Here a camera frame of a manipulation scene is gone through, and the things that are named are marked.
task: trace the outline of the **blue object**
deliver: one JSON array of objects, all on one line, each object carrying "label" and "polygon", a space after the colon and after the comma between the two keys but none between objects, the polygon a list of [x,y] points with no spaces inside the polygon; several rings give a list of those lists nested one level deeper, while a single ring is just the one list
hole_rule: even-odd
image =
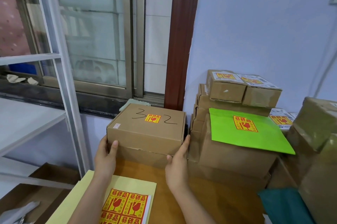
[{"label": "blue object", "polygon": [[9,64],[9,69],[10,71],[13,72],[22,72],[22,73],[28,73],[28,74],[33,74],[36,75],[36,68],[33,64],[28,64],[28,63],[21,63],[21,64]]},{"label": "blue object", "polygon": [[297,189],[265,189],[258,195],[272,224],[315,224]]}]

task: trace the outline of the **yellow and red sticker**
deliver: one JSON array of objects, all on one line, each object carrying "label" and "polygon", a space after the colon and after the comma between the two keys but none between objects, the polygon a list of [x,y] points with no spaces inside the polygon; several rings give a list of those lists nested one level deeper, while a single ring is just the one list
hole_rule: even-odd
[{"label": "yellow and red sticker", "polygon": [[152,122],[152,123],[158,123],[160,117],[161,117],[160,115],[148,114],[145,118],[145,121]]},{"label": "yellow and red sticker", "polygon": [[229,78],[229,79],[236,79],[233,74],[225,74],[225,73],[216,73],[218,78]]},{"label": "yellow and red sticker", "polygon": [[254,122],[250,119],[246,119],[245,117],[233,116],[234,124],[236,129],[238,130],[246,130],[251,132],[259,132],[254,124]]},{"label": "yellow and red sticker", "polygon": [[148,197],[112,189],[103,205],[99,224],[141,224]]},{"label": "yellow and red sticker", "polygon": [[253,84],[263,84],[262,81],[259,81],[258,79],[251,79],[251,78],[245,78],[245,77],[241,77],[243,81],[247,82],[247,83],[253,83]]},{"label": "yellow and red sticker", "polygon": [[293,124],[287,116],[269,116],[275,124]]}]

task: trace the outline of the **forearm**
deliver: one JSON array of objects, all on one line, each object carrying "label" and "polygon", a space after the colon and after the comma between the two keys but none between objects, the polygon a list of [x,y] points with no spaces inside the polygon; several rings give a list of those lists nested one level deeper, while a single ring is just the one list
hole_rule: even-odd
[{"label": "forearm", "polygon": [[209,213],[199,203],[190,188],[174,193],[187,224],[216,224]]},{"label": "forearm", "polygon": [[68,224],[97,224],[103,207],[104,195],[109,182],[93,177],[84,192]]}]

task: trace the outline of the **finger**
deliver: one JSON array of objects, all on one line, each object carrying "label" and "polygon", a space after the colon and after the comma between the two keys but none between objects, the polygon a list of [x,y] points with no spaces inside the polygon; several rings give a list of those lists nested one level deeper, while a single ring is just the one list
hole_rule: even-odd
[{"label": "finger", "polygon": [[167,155],[166,158],[167,158],[167,164],[168,165],[171,164],[172,163],[172,156]]},{"label": "finger", "polygon": [[107,154],[107,135],[105,135],[99,142],[97,153]]},{"label": "finger", "polygon": [[189,141],[190,141],[190,135],[186,136],[185,141],[183,142],[183,144],[180,146],[179,150],[177,151],[177,153],[175,154],[175,156],[183,156],[187,150],[188,150],[188,145],[189,145]]},{"label": "finger", "polygon": [[117,148],[118,148],[118,141],[114,141],[111,145],[109,157],[116,158]]}]

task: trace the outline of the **brown door frame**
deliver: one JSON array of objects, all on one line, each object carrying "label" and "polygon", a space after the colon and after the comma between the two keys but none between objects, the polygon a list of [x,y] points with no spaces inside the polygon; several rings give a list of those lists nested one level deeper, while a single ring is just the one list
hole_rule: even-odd
[{"label": "brown door frame", "polygon": [[182,110],[198,0],[172,0],[164,108]]}]

